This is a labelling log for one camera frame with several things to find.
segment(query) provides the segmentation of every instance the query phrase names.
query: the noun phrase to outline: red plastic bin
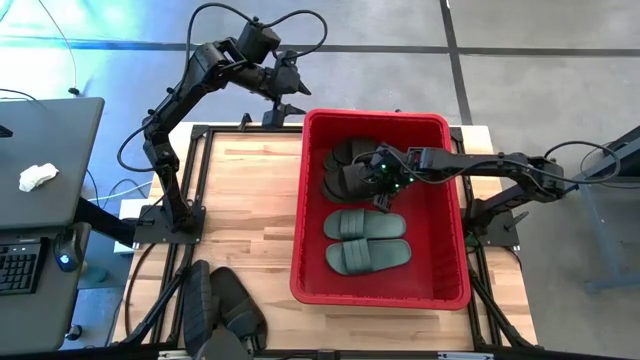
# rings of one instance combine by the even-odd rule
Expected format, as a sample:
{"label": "red plastic bin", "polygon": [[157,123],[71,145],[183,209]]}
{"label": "red plastic bin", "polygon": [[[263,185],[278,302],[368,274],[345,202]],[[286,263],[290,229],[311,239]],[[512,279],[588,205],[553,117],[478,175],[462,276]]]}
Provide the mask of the red plastic bin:
{"label": "red plastic bin", "polygon": [[455,181],[414,183],[393,200],[392,212],[407,223],[409,263],[367,275],[343,276],[325,260],[334,243],[324,220],[338,209],[367,208],[370,202],[336,204],[321,188],[323,160],[351,137],[370,137],[406,151],[409,146],[451,150],[449,126],[436,114],[316,109],[304,120],[291,292],[300,302],[322,305],[385,306],[458,310],[467,305],[470,285]]}

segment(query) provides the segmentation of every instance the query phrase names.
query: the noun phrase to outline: desk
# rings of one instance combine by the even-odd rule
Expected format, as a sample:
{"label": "desk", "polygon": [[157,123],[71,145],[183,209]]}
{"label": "desk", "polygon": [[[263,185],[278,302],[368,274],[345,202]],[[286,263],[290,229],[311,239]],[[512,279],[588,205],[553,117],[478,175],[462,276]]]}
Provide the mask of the desk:
{"label": "desk", "polygon": [[[192,126],[183,123],[171,133],[171,143],[181,159],[186,156]],[[493,153],[487,127],[463,126],[462,131],[468,153]],[[198,174],[202,147],[193,174]],[[229,266],[238,274],[267,318],[268,348],[471,350],[466,309],[450,312],[314,306],[302,304],[291,295],[289,269],[300,149],[300,134],[217,134],[203,200],[207,207],[205,230],[195,248],[194,261],[205,259],[212,268]],[[191,181],[190,198],[195,192],[195,179]],[[472,177],[471,181],[476,197],[487,198],[502,189],[497,178]],[[460,183],[458,194],[464,203]],[[151,200],[161,195],[156,178]],[[141,266],[131,296],[132,327],[158,296],[167,249],[156,246]],[[486,252],[496,302],[524,338],[535,343],[518,263],[506,250],[488,248]],[[140,254],[136,252],[132,269]],[[483,334],[488,339],[486,311],[477,301]],[[173,307],[173,302],[167,307],[162,339],[170,328]],[[113,339],[124,337],[124,311],[120,311]]]}
{"label": "desk", "polygon": [[[14,132],[0,139],[0,245],[16,243],[16,235],[51,239],[75,222],[103,107],[101,98],[0,103],[0,124]],[[49,162],[60,171],[55,178],[28,193],[18,189],[23,170]],[[87,239],[80,241],[84,253]],[[82,267],[62,272],[51,243],[42,241],[36,292],[0,296],[2,355],[57,350],[64,341]]]}

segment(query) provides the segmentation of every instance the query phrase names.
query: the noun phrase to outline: gray concrete floor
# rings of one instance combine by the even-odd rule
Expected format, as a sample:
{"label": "gray concrete floor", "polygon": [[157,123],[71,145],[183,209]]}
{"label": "gray concrete floor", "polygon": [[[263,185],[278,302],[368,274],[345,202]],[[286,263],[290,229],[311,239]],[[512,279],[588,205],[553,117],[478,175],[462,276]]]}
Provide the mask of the gray concrete floor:
{"label": "gray concrete floor", "polygon": [[[45,1],[69,38],[180,43],[188,17],[203,1]],[[438,0],[228,1],[266,21],[299,8],[323,14],[331,45],[446,46]],[[449,0],[459,46],[613,49],[640,47],[640,4],[634,0]],[[238,36],[242,21],[218,9],[196,21],[193,42]],[[320,26],[295,19],[277,29],[286,44],[311,44]],[[0,22],[0,34],[58,36],[38,4],[15,1]],[[100,96],[106,107],[91,158],[98,191],[106,194],[123,177],[148,181],[148,174],[121,169],[115,152],[182,69],[181,51],[75,50],[78,87]],[[0,49],[1,87],[38,98],[68,97],[72,66],[63,48]],[[565,140],[605,143],[638,125],[640,58],[461,56],[473,124],[488,125],[501,151],[542,154]],[[290,97],[317,107],[425,111],[462,119],[448,55],[320,53],[299,62],[311,97]],[[269,104],[233,86],[210,95],[187,121],[237,122],[244,112],[261,118]],[[145,165],[140,139],[128,162]],[[568,175],[588,151],[557,154]],[[92,188],[87,182],[87,194]],[[637,197],[631,190],[625,198]],[[601,198],[609,199],[606,194]],[[118,201],[109,209],[117,211]],[[616,206],[611,217],[615,218]],[[540,344],[554,350],[637,358],[640,343],[640,288],[587,295],[583,283],[606,276],[587,215],[576,194],[547,205],[525,207],[531,215],[518,227],[531,311]],[[638,229],[631,229],[634,237]],[[637,248],[623,250],[629,259]],[[74,319],[86,319],[93,334],[106,334],[118,295],[94,291],[81,296]],[[83,303],[109,306],[100,316]],[[101,345],[96,336],[81,345]]]}

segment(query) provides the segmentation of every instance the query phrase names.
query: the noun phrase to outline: gray desk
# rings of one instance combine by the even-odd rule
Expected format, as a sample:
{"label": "gray desk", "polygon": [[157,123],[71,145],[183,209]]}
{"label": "gray desk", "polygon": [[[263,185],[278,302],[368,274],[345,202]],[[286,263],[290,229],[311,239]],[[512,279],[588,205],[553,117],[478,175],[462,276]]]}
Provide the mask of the gray desk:
{"label": "gray desk", "polygon": [[[51,237],[73,222],[103,106],[100,98],[0,102],[0,124],[14,133],[0,139],[0,235]],[[20,191],[20,172],[47,162],[56,178]],[[43,243],[36,292],[0,296],[0,354],[56,350],[71,322],[81,269],[60,271]]]}
{"label": "gray desk", "polygon": [[[0,102],[0,124],[13,131],[0,139],[0,229],[71,223],[103,107],[101,98]],[[46,163],[58,175],[20,191],[20,173]]]}

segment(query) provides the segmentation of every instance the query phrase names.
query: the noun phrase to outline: slide sandal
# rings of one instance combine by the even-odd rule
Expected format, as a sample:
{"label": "slide sandal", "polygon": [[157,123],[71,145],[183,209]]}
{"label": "slide sandal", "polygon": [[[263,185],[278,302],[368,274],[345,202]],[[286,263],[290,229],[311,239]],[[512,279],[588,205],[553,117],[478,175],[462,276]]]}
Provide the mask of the slide sandal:
{"label": "slide sandal", "polygon": [[244,341],[250,338],[253,349],[267,347],[267,320],[233,270],[215,269],[209,276],[212,296],[220,298],[220,314],[224,326]]}
{"label": "slide sandal", "polygon": [[182,323],[187,354],[194,356],[209,340],[220,320],[220,299],[211,295],[209,263],[198,260],[189,268],[182,285],[184,306]]}
{"label": "slide sandal", "polygon": [[364,182],[366,176],[365,165],[357,163],[343,166],[337,171],[328,171],[324,175],[323,193],[332,195],[329,200],[339,199],[340,202],[357,202],[372,199],[376,194],[377,185]]}
{"label": "slide sandal", "polygon": [[324,159],[324,168],[329,171],[338,170],[340,166],[349,165],[353,159],[369,151],[374,151],[378,143],[373,139],[352,138],[335,146]]}
{"label": "slide sandal", "polygon": [[324,234],[334,240],[396,239],[406,231],[402,216],[365,209],[337,210],[324,221]]}
{"label": "slide sandal", "polygon": [[240,339],[234,333],[218,326],[203,344],[194,359],[252,360]]}
{"label": "slide sandal", "polygon": [[402,239],[349,240],[327,247],[326,259],[338,274],[369,274],[406,264],[411,259],[411,248]]}

